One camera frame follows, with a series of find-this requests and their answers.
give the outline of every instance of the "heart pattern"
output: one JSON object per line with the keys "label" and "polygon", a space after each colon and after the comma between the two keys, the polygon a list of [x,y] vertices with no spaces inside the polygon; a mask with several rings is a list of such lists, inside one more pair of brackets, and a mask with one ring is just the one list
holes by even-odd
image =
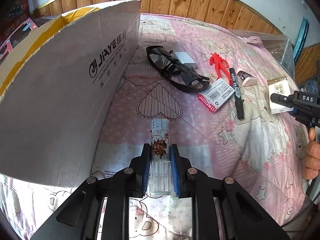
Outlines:
{"label": "heart pattern", "polygon": [[157,83],[138,103],[136,112],[144,118],[155,118],[159,115],[170,120],[182,117],[180,103],[160,83]]}
{"label": "heart pattern", "polygon": [[291,187],[291,185],[294,184],[294,174],[292,172],[292,170],[289,168],[288,166],[288,170],[287,170],[287,178],[286,178],[286,188],[289,189]]}

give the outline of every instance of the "red plastic figurine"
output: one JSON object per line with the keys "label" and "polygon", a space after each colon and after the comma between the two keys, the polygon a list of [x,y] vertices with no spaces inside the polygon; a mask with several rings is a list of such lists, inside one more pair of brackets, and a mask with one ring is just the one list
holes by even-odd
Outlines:
{"label": "red plastic figurine", "polygon": [[209,64],[212,65],[214,64],[214,69],[217,73],[217,77],[221,78],[221,74],[220,74],[220,69],[225,73],[225,75],[227,76],[228,80],[229,80],[229,85],[232,86],[233,85],[233,81],[231,79],[230,73],[229,71],[226,69],[226,67],[223,65],[223,62],[226,64],[227,68],[229,67],[228,62],[221,58],[217,53],[211,53],[211,58],[209,61]]}

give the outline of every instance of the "human hand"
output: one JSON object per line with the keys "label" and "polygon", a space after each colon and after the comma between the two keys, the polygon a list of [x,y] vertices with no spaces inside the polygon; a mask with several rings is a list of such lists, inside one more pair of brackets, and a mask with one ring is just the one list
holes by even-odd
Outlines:
{"label": "human hand", "polygon": [[305,168],[302,171],[304,179],[314,179],[320,170],[320,143],[314,139],[316,130],[311,128],[309,131],[309,140],[307,147],[307,156],[304,158]]}

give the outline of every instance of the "small white box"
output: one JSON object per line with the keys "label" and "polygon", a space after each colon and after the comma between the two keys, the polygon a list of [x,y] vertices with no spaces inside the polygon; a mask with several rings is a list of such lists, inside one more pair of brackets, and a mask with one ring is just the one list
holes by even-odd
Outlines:
{"label": "small white box", "polygon": [[291,108],[291,107],[278,105],[276,103],[273,103],[270,100],[270,96],[273,93],[283,95],[283,96],[291,95],[287,77],[280,77],[280,78],[274,78],[274,79],[268,80],[268,88],[269,88],[269,101],[270,101],[271,114],[289,112],[293,110],[293,107]]}
{"label": "small white box", "polygon": [[197,64],[186,52],[175,52],[172,54],[172,57],[178,59],[181,64],[184,64],[188,68],[196,68]]}
{"label": "small white box", "polygon": [[198,100],[204,104],[211,113],[216,112],[228,100],[235,90],[222,78],[218,78],[206,90],[198,95]]}

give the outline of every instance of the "pink bedsheet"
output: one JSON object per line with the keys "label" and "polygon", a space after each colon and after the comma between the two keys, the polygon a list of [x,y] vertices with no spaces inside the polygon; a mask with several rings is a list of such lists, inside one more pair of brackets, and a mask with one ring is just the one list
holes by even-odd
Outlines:
{"label": "pink bedsheet", "polygon": [[[215,81],[209,65],[217,52],[235,69],[258,77],[254,86],[240,87],[245,119],[236,118],[231,97],[211,114],[197,95],[174,88],[147,61],[146,47],[186,51],[196,71]],[[103,125],[91,174],[106,176],[127,167],[150,142],[152,118],[170,120],[170,142],[182,156],[209,176],[235,178],[281,225],[304,201],[301,160],[306,129],[287,113],[270,114],[266,80],[286,75],[263,47],[237,39],[215,25],[171,16],[142,14],[135,52]],[[297,89],[290,79],[292,90]],[[47,187],[0,176],[1,209],[24,239],[70,195],[72,189]],[[172,196],[130,201],[130,237],[190,239],[191,201]]]}

